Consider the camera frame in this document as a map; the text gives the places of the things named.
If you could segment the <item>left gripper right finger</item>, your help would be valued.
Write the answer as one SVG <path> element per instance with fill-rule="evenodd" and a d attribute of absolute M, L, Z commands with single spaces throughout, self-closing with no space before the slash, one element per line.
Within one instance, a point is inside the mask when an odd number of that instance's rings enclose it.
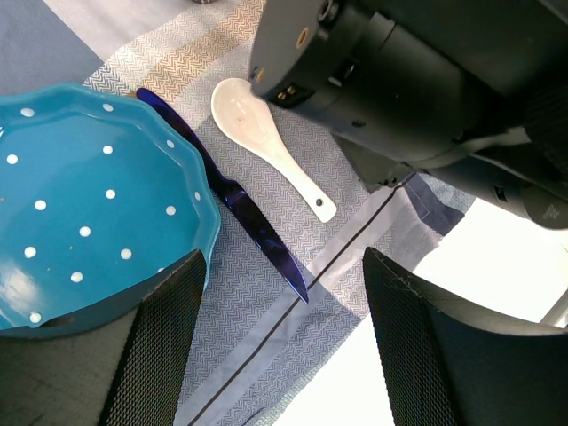
<path fill-rule="evenodd" d="M 375 248 L 367 300 L 397 425 L 564 425 L 567 332 L 475 304 Z"/>

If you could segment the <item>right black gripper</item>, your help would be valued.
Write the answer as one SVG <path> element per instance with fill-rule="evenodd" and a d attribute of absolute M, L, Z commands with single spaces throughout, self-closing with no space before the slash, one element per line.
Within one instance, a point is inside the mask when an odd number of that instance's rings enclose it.
<path fill-rule="evenodd" d="M 353 1 L 269 1 L 250 58 L 253 92 L 394 161 L 450 149 L 479 118 L 456 65 Z"/>

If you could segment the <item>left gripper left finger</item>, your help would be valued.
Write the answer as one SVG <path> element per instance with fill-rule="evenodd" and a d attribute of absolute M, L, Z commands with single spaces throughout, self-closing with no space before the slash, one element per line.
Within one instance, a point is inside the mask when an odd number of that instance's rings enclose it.
<path fill-rule="evenodd" d="M 1 333 L 3 425 L 171 425 L 207 264 L 194 250 L 40 327 Z"/>

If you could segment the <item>blue beige checked cloth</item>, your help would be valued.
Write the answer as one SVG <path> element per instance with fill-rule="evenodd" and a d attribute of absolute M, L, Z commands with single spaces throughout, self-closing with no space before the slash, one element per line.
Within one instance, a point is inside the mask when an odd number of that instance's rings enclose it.
<path fill-rule="evenodd" d="M 363 253 L 374 247 L 412 270 L 473 200 L 431 177 L 368 193 L 325 129 L 273 109 L 289 152 L 337 207 L 322 223 L 280 173 L 229 141 L 211 117 L 210 95 L 220 80 L 247 73 L 263 9 L 261 1 L 4 1 L 1 92 L 55 83 L 154 91 L 301 265 L 308 303 L 221 209 L 176 424 L 389 425 Z"/>

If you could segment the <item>white ceramic spoon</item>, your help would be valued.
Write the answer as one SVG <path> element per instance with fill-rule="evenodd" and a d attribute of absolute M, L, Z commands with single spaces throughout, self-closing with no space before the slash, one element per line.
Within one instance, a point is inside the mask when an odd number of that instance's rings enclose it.
<path fill-rule="evenodd" d="M 234 143 L 274 167 L 303 197 L 322 223 L 329 222 L 337 207 L 303 171 L 285 147 L 267 103 L 253 95 L 251 84 L 241 78 L 219 82 L 210 108 L 217 127 Z"/>

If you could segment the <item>teal dotted plate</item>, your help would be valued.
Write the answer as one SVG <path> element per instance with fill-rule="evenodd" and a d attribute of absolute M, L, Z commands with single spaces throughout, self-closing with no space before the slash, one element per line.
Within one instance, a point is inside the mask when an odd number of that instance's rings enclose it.
<path fill-rule="evenodd" d="M 62 83 L 1 98 L 1 329 L 37 328 L 221 227 L 199 152 L 148 104 Z"/>

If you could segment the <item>purple knife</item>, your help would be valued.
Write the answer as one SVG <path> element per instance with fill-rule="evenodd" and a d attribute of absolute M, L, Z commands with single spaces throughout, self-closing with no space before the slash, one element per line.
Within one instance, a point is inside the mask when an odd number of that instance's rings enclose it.
<path fill-rule="evenodd" d="M 296 260 L 247 192 L 236 181 L 223 176 L 197 135 L 170 105 L 146 88 L 137 89 L 135 95 L 137 99 L 152 107 L 170 127 L 197 149 L 203 159 L 209 188 L 231 211 L 301 300 L 308 303 L 308 289 Z"/>

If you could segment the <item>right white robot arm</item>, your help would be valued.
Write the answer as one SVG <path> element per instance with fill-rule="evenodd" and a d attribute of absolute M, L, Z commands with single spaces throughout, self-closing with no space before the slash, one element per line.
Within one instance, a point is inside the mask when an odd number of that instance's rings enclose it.
<path fill-rule="evenodd" d="M 567 227 L 564 1 L 269 1 L 249 81 L 368 191 L 417 172 Z"/>

